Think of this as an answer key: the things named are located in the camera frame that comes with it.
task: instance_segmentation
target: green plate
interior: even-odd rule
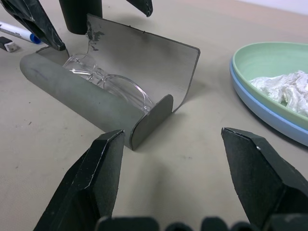
[[[308,117],[275,102],[249,81],[302,70],[308,73],[308,45],[290,42],[254,43],[240,48],[233,56],[233,69],[244,88],[259,102],[290,122],[308,130]]]

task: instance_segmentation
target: blue plate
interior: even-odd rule
[[[287,137],[308,146],[308,131],[282,118],[256,100],[239,82],[230,62],[233,87],[247,107],[268,125]]]

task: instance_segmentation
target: glasses lens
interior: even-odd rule
[[[63,65],[64,68],[70,70],[74,74],[78,74],[82,78],[89,81],[93,79],[93,72],[97,65],[95,60],[88,54],[74,54]]]
[[[102,88],[145,112],[149,112],[153,107],[148,95],[136,83],[126,77],[107,75],[102,82]]]

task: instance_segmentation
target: black cylinder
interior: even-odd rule
[[[103,17],[102,0],[59,0],[67,29],[78,35],[87,32],[87,14]]]

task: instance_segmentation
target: blue marker cap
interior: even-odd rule
[[[35,44],[40,44],[40,40],[38,37],[36,37],[34,34],[30,35],[30,40]]]

